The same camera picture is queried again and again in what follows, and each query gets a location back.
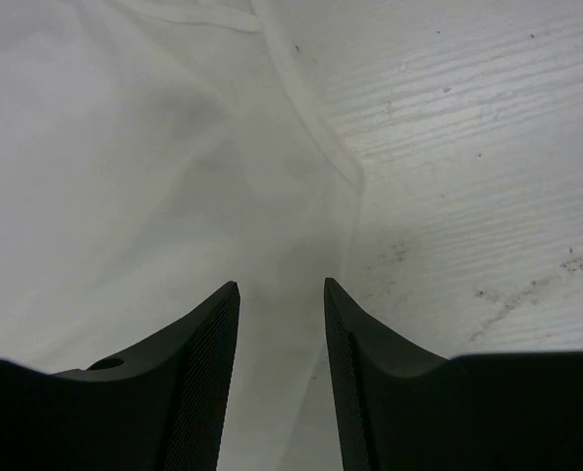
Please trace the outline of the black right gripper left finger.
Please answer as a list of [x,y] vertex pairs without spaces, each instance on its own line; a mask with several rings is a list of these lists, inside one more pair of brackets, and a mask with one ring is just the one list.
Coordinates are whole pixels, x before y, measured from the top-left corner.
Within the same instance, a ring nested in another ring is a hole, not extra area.
[[213,470],[239,327],[236,283],[90,367],[0,359],[0,470]]

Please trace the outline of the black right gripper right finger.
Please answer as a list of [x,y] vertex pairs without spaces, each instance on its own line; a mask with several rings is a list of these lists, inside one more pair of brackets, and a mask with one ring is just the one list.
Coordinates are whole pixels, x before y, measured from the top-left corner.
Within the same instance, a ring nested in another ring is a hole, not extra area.
[[346,470],[583,470],[583,351],[446,359],[334,279],[325,330]]

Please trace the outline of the white tank top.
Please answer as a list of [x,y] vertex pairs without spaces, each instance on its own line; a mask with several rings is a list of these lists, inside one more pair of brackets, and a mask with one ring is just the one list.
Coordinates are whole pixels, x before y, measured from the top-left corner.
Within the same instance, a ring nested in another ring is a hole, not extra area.
[[275,470],[363,178],[262,1],[0,1],[0,358],[86,367],[227,281],[219,466]]

